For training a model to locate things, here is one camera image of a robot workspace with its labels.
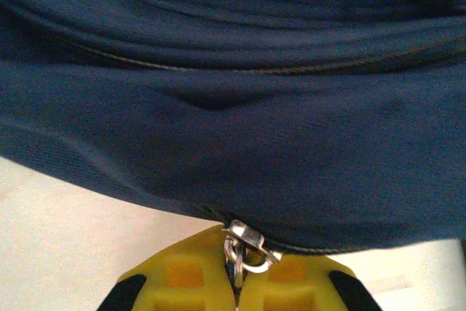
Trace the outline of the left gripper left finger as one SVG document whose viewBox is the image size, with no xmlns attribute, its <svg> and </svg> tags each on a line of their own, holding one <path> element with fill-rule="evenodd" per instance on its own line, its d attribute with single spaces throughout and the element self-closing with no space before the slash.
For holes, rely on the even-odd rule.
<svg viewBox="0 0 466 311">
<path fill-rule="evenodd" d="M 119 277 L 96 311 L 235 311 L 225 233 L 205 229 Z"/>
</svg>

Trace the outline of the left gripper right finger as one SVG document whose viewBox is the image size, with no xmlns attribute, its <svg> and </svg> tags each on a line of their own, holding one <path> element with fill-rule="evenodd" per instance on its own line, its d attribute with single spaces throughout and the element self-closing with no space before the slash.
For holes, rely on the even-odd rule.
<svg viewBox="0 0 466 311">
<path fill-rule="evenodd" d="M 238 311 L 382 311 L 354 272 L 327 256 L 287 255 L 249 272 Z"/>
</svg>

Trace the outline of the navy blue student backpack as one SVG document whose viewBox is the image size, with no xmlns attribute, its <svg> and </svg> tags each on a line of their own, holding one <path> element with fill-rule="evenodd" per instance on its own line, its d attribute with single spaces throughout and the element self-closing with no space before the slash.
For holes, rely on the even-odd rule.
<svg viewBox="0 0 466 311">
<path fill-rule="evenodd" d="M 466 238 L 466 0 L 0 0 L 0 156 L 268 252 Z"/>
</svg>

